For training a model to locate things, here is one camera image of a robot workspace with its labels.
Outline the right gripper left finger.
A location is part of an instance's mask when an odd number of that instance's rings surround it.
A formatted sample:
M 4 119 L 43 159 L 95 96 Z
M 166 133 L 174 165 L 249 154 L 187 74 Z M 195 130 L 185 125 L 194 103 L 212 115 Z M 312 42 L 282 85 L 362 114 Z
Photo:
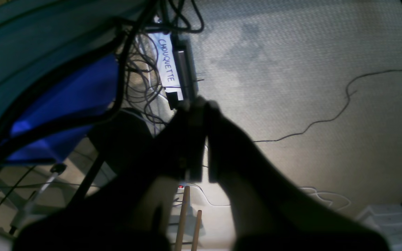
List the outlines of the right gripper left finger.
M 202 178 L 205 98 L 169 124 L 94 194 L 25 227 L 18 251 L 169 251 L 166 236 L 180 181 Z

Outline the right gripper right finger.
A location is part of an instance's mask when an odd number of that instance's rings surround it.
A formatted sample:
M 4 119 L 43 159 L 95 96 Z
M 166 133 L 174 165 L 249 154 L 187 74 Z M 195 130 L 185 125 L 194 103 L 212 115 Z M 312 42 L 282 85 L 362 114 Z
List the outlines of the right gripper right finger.
M 386 240 L 312 199 L 214 101 L 205 113 L 209 178 L 231 204 L 234 251 L 388 251 Z

